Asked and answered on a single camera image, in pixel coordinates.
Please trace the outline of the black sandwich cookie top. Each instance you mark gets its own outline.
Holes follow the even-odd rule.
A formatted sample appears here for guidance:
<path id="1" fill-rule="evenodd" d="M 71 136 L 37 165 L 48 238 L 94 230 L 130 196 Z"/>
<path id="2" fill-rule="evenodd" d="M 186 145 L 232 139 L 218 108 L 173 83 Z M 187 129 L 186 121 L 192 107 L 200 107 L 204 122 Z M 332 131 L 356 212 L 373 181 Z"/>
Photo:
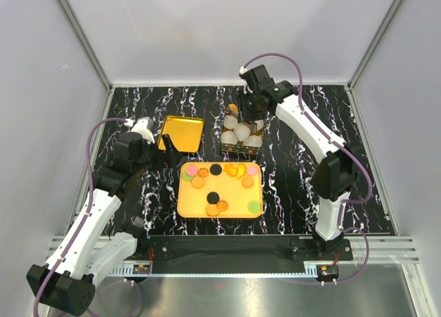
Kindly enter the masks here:
<path id="1" fill-rule="evenodd" d="M 210 170 L 210 173 L 214 176 L 218 176 L 223 172 L 223 169 L 219 164 L 211 165 L 209 170 Z"/>

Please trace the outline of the black sandwich cookie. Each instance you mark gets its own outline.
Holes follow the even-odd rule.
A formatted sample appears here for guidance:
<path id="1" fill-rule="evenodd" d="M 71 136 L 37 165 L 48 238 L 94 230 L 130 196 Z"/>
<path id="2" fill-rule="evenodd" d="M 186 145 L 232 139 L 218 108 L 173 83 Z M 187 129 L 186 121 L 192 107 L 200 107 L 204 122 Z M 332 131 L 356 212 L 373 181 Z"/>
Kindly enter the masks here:
<path id="1" fill-rule="evenodd" d="M 207 194 L 207 202 L 209 204 L 215 205 L 215 204 L 217 204 L 219 202 L 219 200 L 220 200 L 220 197 L 219 197 L 218 193 L 210 192 L 210 193 Z"/>
<path id="2" fill-rule="evenodd" d="M 223 169 L 219 164 L 211 165 L 209 170 L 210 170 L 210 173 L 214 176 L 218 176 L 223 172 Z"/>

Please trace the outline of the orange fish cookie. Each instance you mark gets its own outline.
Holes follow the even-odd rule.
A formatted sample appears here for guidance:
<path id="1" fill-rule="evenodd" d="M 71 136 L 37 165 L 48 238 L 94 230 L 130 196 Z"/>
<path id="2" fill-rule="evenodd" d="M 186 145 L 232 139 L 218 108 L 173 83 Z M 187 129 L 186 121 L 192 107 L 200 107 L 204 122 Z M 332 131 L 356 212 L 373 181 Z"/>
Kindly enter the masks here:
<path id="1" fill-rule="evenodd" d="M 228 164 L 224 166 L 224 172 L 226 172 L 229 176 L 235 177 L 238 173 L 238 168 L 235 165 Z"/>

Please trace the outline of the orange round scalloped cookie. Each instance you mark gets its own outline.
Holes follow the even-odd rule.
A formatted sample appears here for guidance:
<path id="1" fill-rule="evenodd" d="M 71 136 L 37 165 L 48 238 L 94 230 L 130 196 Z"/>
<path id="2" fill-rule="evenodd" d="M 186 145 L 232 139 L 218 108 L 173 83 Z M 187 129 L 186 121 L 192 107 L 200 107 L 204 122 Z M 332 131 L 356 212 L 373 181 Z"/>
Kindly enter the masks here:
<path id="1" fill-rule="evenodd" d="M 251 188 L 254 186 L 254 179 L 252 177 L 246 176 L 242 180 L 242 186 L 245 188 Z"/>

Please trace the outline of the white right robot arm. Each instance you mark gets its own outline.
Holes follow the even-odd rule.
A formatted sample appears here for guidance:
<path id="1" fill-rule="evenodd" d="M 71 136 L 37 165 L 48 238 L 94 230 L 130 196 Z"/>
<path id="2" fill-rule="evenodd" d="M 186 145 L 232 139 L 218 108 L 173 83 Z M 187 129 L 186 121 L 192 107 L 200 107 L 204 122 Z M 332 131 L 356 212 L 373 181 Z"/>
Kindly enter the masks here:
<path id="1" fill-rule="evenodd" d="M 308 248 L 321 259 L 331 258 L 343 239 L 341 214 L 356 181 L 356 159 L 345 140 L 303 103 L 301 88 L 275 82 L 264 65 L 243 66 L 239 77 L 245 86 L 238 93 L 238 115 L 227 120 L 239 129 L 272 114 L 318 163 L 312 185 L 319 195 L 319 214 Z M 186 163 L 181 166 L 177 212 L 187 218 L 258 218 L 263 213 L 262 179 L 260 167 L 252 162 Z"/>

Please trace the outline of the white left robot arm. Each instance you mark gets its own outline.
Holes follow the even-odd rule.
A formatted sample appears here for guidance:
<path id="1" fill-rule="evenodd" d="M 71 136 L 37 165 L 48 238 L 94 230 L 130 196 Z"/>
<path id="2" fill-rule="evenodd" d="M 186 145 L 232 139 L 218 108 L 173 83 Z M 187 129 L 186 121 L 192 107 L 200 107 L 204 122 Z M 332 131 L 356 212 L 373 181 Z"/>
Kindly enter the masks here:
<path id="1" fill-rule="evenodd" d="M 44 265 L 32 265 L 26 279 L 35 295 L 33 314 L 39 304 L 72 316 L 89 308 L 101 281 L 126 258 L 152 253 L 146 231 L 128 224 L 115 233 L 98 252 L 93 249 L 109 219 L 145 172 L 176 167 L 183 155 L 169 135 L 164 150 L 147 132 L 124 132 L 115 141 L 106 164 L 92 177 L 85 205 L 57 250 Z"/>

